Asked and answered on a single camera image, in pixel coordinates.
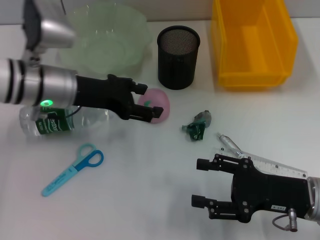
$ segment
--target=black mesh pencil holder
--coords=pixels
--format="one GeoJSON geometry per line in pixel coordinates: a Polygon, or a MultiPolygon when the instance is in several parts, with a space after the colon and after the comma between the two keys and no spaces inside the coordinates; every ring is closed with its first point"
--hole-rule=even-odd
{"type": "Polygon", "coordinates": [[[160,32],[158,44],[158,79],[168,89],[180,90],[195,77],[199,35],[186,26],[170,26],[160,32]]]}

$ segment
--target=blue scissors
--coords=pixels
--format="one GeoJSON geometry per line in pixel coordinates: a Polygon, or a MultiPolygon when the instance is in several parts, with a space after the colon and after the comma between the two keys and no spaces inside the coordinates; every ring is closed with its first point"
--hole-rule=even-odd
{"type": "Polygon", "coordinates": [[[76,161],[72,165],[70,165],[66,170],[64,170],[63,173],[61,173],[58,177],[56,177],[56,179],[53,180],[48,186],[46,186],[42,190],[41,195],[44,197],[48,197],[50,194],[52,194],[54,191],[60,188],[63,184],[65,184],[69,179],[71,179],[83,168],[85,167],[95,168],[100,164],[102,164],[103,161],[104,161],[104,154],[102,153],[102,151],[97,150],[95,145],[91,143],[83,144],[77,151],[76,161]],[[81,155],[81,151],[84,148],[88,148],[88,147],[91,148],[90,152],[85,156],[81,155]],[[100,161],[94,164],[89,163],[89,160],[97,154],[100,155],[100,161]]]}

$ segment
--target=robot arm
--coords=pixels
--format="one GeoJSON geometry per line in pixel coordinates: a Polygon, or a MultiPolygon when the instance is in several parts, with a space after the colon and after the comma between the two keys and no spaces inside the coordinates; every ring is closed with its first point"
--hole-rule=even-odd
{"type": "Polygon", "coordinates": [[[100,80],[78,76],[74,70],[41,65],[48,48],[69,48],[75,33],[60,6],[49,0],[26,0],[23,30],[26,36],[22,60],[0,60],[0,102],[66,108],[82,106],[109,109],[123,120],[150,122],[162,107],[136,105],[132,92],[143,95],[148,86],[131,78],[109,74],[100,80]]]}
{"type": "Polygon", "coordinates": [[[210,219],[248,223],[259,210],[285,213],[289,216],[289,225],[286,228],[274,225],[292,232],[298,230],[297,218],[320,221],[320,178],[306,180],[265,174],[257,170],[249,158],[220,154],[216,154],[213,161],[198,159],[196,168],[233,174],[231,202],[192,196],[192,206],[207,208],[210,219]]]}

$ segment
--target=white table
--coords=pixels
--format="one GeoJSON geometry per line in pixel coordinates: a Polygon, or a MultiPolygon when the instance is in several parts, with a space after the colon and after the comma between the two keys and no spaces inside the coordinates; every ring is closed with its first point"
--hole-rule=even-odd
{"type": "MultiPolygon", "coordinates": [[[[208,21],[149,23],[151,51],[131,77],[167,93],[171,113],[163,124],[114,119],[99,131],[28,141],[19,125],[20,106],[1,104],[0,239],[319,240],[315,222],[298,219],[298,232],[290,233],[273,227],[279,213],[256,212],[243,224],[210,220],[207,210],[191,206],[192,194],[230,201],[231,174],[196,170],[197,158],[209,158],[219,146],[216,132],[247,152],[320,177],[320,18],[293,23],[299,47],[292,77],[280,88],[252,93],[214,86],[208,21]],[[179,91],[157,80],[156,38],[171,25],[189,26],[201,38],[194,83],[179,91]],[[203,141],[190,142],[180,127],[204,110],[212,113],[212,125],[203,141]],[[42,197],[85,142],[102,150],[105,162],[42,197]]],[[[0,57],[20,58],[21,27],[1,26],[0,35],[0,57]]],[[[58,65],[56,50],[43,59],[58,65]]]]}

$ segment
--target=plastic bottle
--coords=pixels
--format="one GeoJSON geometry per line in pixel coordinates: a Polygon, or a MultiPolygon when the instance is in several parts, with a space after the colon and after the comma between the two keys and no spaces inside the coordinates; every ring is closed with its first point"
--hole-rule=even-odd
{"type": "Polygon", "coordinates": [[[65,118],[76,109],[76,106],[67,109],[45,107],[42,109],[44,112],[55,112],[61,119],[38,119],[34,121],[32,119],[33,107],[25,106],[21,108],[19,113],[20,125],[26,136],[36,137],[55,132],[81,130],[107,121],[112,116],[111,112],[106,109],[82,107],[76,114],[65,118]]]}

